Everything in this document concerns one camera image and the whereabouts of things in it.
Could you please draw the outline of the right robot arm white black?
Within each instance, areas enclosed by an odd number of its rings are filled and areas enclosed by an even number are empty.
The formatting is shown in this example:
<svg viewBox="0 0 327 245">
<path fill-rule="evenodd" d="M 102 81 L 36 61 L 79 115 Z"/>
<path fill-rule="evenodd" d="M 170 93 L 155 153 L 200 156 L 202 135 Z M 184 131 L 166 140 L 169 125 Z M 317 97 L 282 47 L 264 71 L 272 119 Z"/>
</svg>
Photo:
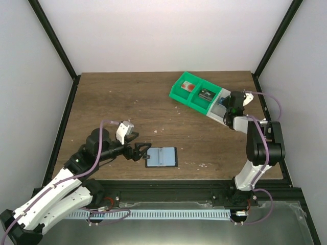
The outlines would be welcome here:
<svg viewBox="0 0 327 245">
<path fill-rule="evenodd" d="M 246 134 L 247 161 L 233 178 L 234 184 L 227 195 L 232 205 L 245 203 L 261 176 L 284 160 L 286 155 L 282 127 L 279 120 L 258 120 L 244 114 L 248 93 L 232 91 L 222 100 L 226 108 L 223 122 L 230 129 Z"/>
</svg>

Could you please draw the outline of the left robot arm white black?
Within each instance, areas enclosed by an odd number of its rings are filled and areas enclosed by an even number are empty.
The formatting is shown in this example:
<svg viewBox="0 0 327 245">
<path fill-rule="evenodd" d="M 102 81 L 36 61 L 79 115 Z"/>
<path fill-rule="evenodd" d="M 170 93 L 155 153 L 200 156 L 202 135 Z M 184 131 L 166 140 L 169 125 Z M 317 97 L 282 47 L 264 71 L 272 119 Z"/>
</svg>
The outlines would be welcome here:
<svg viewBox="0 0 327 245">
<path fill-rule="evenodd" d="M 94 129 L 85 144 L 73 154 L 59 173 L 29 201 L 15 210 L 1 213 L 4 235 L 1 244 L 10 238 L 14 244 L 39 244 L 45 233 L 69 213 L 86 207 L 96 207 L 104 200 L 104 187 L 91 175 L 104 160 L 124 156 L 138 161 L 151 143 L 135 143 L 137 132 L 110 139 L 106 129 Z"/>
</svg>

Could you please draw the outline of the black card holder wallet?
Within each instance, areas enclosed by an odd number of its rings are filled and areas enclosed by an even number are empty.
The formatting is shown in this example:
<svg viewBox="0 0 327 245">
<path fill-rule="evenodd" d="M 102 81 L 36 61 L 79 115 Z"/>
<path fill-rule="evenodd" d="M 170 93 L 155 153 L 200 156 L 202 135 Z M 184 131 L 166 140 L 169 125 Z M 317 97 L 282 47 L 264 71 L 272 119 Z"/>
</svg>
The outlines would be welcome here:
<svg viewBox="0 0 327 245">
<path fill-rule="evenodd" d="M 143 155 L 145 167 L 177 167 L 178 155 L 176 147 L 149 148 Z"/>
</svg>

